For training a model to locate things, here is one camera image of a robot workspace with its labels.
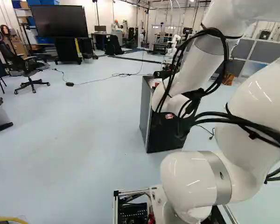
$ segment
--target black cable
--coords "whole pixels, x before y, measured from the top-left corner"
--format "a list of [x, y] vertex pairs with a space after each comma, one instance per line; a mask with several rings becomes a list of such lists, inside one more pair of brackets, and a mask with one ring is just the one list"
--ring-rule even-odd
[[[223, 117], [223, 118], [199, 119], [204, 116], [217, 116], [217, 117]], [[191, 126], [195, 126], [195, 125], [199, 125], [199, 124], [203, 124], [203, 123], [209, 123], [209, 122], [218, 122], [218, 123], [228, 123], [228, 124], [239, 125], [241, 128], [244, 127], [245, 129], [248, 129], [247, 132], [249, 133], [249, 137], [252, 140], [257, 138], [270, 145], [280, 148], [280, 132], [278, 130], [274, 130], [265, 125], [257, 124], [257, 123], [251, 122], [249, 120], [237, 117], [235, 115], [232, 115], [231, 113], [203, 112], [194, 117], [194, 122], [191, 124]], [[272, 138], [273, 140], [270, 140], [270, 139], [267, 139], [266, 137], [261, 136], [254, 130], [267, 135], [268, 137]], [[279, 173], [280, 173], [280, 167], [266, 176], [265, 183], [267, 183], [268, 181], [280, 181], [280, 176], [275, 176]]]
[[[174, 77], [175, 77], [175, 74], [177, 72], [177, 69], [179, 67], [179, 64], [181, 63], [181, 60], [182, 60], [182, 57], [183, 57], [183, 52], [186, 49], [188, 43], [190, 41], [192, 41], [193, 39], [195, 39], [197, 37], [200, 37], [202, 35], [205, 35], [205, 34], [207, 34], [207, 32], [205, 30], [201, 30], [198, 33], [196, 33], [195, 35], [191, 36], [189, 39], [187, 39], [182, 45], [180, 45], [177, 48], [177, 50], [176, 50], [176, 52], [175, 52], [175, 54], [173, 56], [172, 63], [171, 63], [171, 67], [174, 68], [174, 69], [172, 70], [172, 73], [171, 73], [171, 75], [169, 77], [168, 84], [167, 84], [167, 86], [165, 88], [164, 94], [163, 94], [163, 96], [162, 96], [161, 100], [159, 101], [159, 104], [158, 104], [158, 106], [156, 108], [156, 112], [158, 112], [158, 110], [159, 110], [159, 112], [161, 112], [161, 110], [162, 110], [163, 104], [165, 102], [165, 99], [166, 99], [167, 95], [169, 94], [169, 90], [171, 88], [171, 85], [172, 85], [172, 82], [174, 80]], [[178, 57], [177, 62], [175, 62], [176, 57], [177, 57], [179, 51], [181, 51], [181, 54]]]
[[196, 125], [196, 126], [199, 126], [199, 127], [203, 128], [205, 131], [207, 131], [208, 133], [210, 133], [210, 134], [211, 134], [210, 140], [212, 140], [213, 137], [215, 136], [215, 133], [214, 133], [215, 128], [214, 128], [214, 127], [212, 128], [212, 130], [211, 130], [211, 132], [210, 132], [209, 130], [207, 130], [205, 127], [203, 127], [203, 126], [201, 126], [201, 125]]
[[[224, 48], [224, 61], [223, 61], [223, 69], [221, 71], [221, 73], [219, 74], [219, 76], [216, 78], [215, 82], [213, 82], [213, 84], [207, 89], [207, 90], [203, 90], [201, 89], [199, 92], [197, 92], [198, 95], [193, 95], [192, 91], [186, 93], [186, 94], [190, 94], [191, 96], [193, 96], [194, 98], [191, 98], [191, 97], [188, 97], [187, 95], [185, 95], [186, 97], [188, 97], [190, 100], [188, 100], [181, 108], [181, 110], [179, 111], [179, 117], [181, 115], [181, 112], [183, 110], [183, 108], [189, 103], [191, 102], [188, 106], [187, 106], [187, 109], [186, 109], [186, 114], [191, 114], [193, 111], [195, 111], [199, 104], [200, 104], [200, 100], [202, 97], [204, 96], [207, 96], [211, 93], [213, 93], [215, 90], [217, 90], [219, 88], [219, 86], [221, 85], [222, 83], [222, 80], [224, 78], [224, 75], [225, 75], [225, 71], [226, 71], [226, 63], [228, 61], [228, 57], [229, 57], [229, 48], [228, 48], [228, 44], [226, 42], [226, 38], [225, 36], [223, 35], [223, 33], [216, 29], [216, 28], [205, 28], [204, 30], [198, 32], [197, 34], [193, 35], [192, 37], [190, 37], [187, 41], [185, 41], [176, 51], [174, 57], [173, 57], [173, 60], [172, 60], [172, 63], [171, 63], [171, 66], [174, 67], [173, 69], [173, 72], [171, 74], [171, 76], [169, 77], [168, 79], [168, 84], [165, 88], [165, 91], [164, 91], [164, 94], [163, 96], [161, 97], [160, 101], [159, 101], [159, 104], [156, 108], [156, 112], [161, 112], [161, 109], [165, 103], [165, 100], [167, 98], [167, 96], [169, 95], [169, 91], [170, 91], [170, 88], [171, 88], [171, 85], [172, 85], [172, 82], [174, 80], [174, 77], [175, 77], [175, 74], [177, 72], [177, 68], [179, 67], [179, 64], [181, 63], [181, 60], [182, 60], [182, 57], [183, 57], [183, 53], [184, 53], [184, 50], [186, 49], [188, 43], [199, 37], [199, 36], [202, 36], [202, 35], [205, 35], [205, 34], [209, 34], [209, 35], [213, 35], [213, 36], [217, 36], [220, 38], [222, 44], [223, 44], [223, 48]], [[180, 56], [178, 57], [178, 60], [177, 62], [175, 62], [175, 59], [177, 57], [177, 54], [178, 52], [181, 51], [180, 53]]]
[[268, 177], [272, 177], [272, 176], [275, 176], [275, 175], [277, 175], [277, 174], [279, 174], [279, 173], [280, 173], [280, 167], [279, 167], [278, 169], [276, 169], [275, 171], [269, 173], [266, 177], [267, 177], [267, 178], [268, 178]]
[[267, 181], [280, 181], [280, 176], [266, 178]]
[[[102, 78], [102, 79], [95, 79], [95, 80], [91, 80], [91, 81], [87, 81], [87, 82], [83, 82], [83, 83], [78, 83], [78, 84], [75, 84], [73, 83], [73, 85], [83, 85], [83, 84], [87, 84], [87, 83], [94, 83], [94, 82], [99, 82], [99, 81], [104, 81], [104, 80], [107, 80], [107, 79], [110, 79], [110, 78], [114, 78], [114, 77], [127, 77], [127, 76], [145, 76], [145, 75], [148, 75], [148, 74], [139, 74], [142, 70], [142, 66], [143, 66], [143, 56], [144, 56], [144, 51], [142, 51], [142, 63], [141, 63], [141, 67], [139, 69], [138, 72], [136, 73], [114, 73], [112, 74], [110, 77], [107, 77], [107, 78]], [[62, 80], [65, 82], [65, 83], [68, 83], [69, 81], [66, 81], [64, 79], [64, 76], [65, 76], [65, 73], [63, 71], [60, 71], [60, 70], [57, 70], [57, 69], [51, 69], [51, 70], [54, 70], [54, 71], [58, 71], [60, 73], [62, 73]]]

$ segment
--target sticker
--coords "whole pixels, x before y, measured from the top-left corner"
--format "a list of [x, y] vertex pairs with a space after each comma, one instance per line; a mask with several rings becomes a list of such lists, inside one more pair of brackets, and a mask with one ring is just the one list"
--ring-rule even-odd
[[174, 115], [171, 113], [165, 115], [166, 119], [172, 119], [173, 117], [174, 117]]

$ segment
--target computer monitor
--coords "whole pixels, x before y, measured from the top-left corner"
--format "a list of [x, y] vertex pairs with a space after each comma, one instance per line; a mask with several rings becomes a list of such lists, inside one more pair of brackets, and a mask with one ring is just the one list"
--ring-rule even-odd
[[106, 26], [94, 26], [94, 31], [106, 32]]
[[82, 6], [31, 6], [40, 37], [88, 37], [85, 11]]

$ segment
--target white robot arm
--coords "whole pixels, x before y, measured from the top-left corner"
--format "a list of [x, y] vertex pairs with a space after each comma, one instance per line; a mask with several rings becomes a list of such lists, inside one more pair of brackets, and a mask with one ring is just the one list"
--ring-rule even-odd
[[176, 53], [176, 44], [177, 41], [180, 41], [181, 37], [175, 34], [172, 38], [172, 41], [168, 41], [167, 43], [171, 43], [171, 47], [167, 49], [166, 56], [173, 56]]
[[[230, 50], [256, 20], [280, 21], [280, 0], [213, 0], [202, 24], [228, 36], [226, 42]], [[191, 100], [182, 93], [199, 89], [223, 59], [224, 51], [218, 37], [197, 37], [182, 69], [175, 75], [168, 95], [163, 97], [170, 78], [156, 88], [153, 110], [189, 117], [191, 113], [186, 114], [186, 108]], [[280, 132], [280, 58], [241, 84], [228, 108], [233, 115]], [[271, 139], [257, 129], [256, 133]], [[280, 160], [280, 147], [249, 138], [238, 125], [218, 125], [215, 137], [220, 151], [173, 153], [161, 163], [166, 200], [174, 213], [189, 224], [204, 220], [212, 205], [253, 197], [268, 171]]]

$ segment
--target black monitor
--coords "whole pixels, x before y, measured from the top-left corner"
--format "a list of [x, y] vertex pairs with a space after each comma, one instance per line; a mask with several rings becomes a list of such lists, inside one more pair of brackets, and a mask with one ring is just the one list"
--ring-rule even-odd
[[94, 26], [94, 31], [106, 32], [106, 26]]
[[85, 11], [82, 6], [31, 6], [40, 37], [88, 37]]

